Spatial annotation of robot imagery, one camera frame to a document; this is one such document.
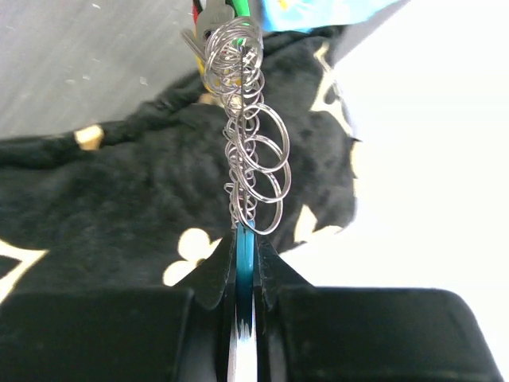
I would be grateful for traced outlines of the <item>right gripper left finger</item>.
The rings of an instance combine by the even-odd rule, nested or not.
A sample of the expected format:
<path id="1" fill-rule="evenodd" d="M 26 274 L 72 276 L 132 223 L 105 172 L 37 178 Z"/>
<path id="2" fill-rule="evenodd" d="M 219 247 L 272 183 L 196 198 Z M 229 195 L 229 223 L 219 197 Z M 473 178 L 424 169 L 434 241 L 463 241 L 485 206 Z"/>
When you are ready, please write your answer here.
<path id="1" fill-rule="evenodd" d="M 232 381 L 235 256 L 223 238 L 173 287 L 17 292 L 43 251 L 2 243 L 4 381 Z"/>

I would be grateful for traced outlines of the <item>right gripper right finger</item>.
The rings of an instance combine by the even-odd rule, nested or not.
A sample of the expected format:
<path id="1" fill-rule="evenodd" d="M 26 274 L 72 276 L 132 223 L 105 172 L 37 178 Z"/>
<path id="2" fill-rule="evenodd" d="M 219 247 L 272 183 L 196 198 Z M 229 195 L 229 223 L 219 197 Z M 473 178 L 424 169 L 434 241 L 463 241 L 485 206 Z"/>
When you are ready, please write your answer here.
<path id="1" fill-rule="evenodd" d="M 261 381 L 500 381 L 474 313 L 441 289 L 322 287 L 260 238 L 254 310 Z"/>

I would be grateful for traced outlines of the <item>white blue large keyring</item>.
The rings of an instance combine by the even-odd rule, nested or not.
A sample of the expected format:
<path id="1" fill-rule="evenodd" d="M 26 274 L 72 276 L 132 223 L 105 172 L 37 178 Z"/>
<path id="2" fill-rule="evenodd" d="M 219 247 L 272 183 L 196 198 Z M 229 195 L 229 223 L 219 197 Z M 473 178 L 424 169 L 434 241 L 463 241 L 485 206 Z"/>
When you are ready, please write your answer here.
<path id="1" fill-rule="evenodd" d="M 255 283 L 258 279 L 258 239 L 272 233 L 283 213 L 283 200 L 292 181 L 289 167 L 289 134 L 279 114 L 266 105 L 263 88 L 253 98 L 244 93 L 217 95 L 227 115 L 223 135 L 228 181 L 231 252 L 235 260 L 234 321 L 231 331 L 227 380 L 247 366 L 248 377 L 258 375 L 247 361 L 256 338 Z"/>

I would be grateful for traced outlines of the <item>bunch of coloured keys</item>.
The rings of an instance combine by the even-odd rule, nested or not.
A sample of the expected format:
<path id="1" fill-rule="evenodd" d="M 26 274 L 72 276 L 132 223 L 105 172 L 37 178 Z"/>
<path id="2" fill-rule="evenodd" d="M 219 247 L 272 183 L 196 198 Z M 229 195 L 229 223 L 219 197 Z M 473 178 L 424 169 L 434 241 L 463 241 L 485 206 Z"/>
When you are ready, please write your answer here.
<path id="1" fill-rule="evenodd" d="M 204 86 L 220 96 L 253 98 L 263 85 L 263 40 L 248 1 L 193 3 L 195 29 L 181 35 L 198 60 Z"/>

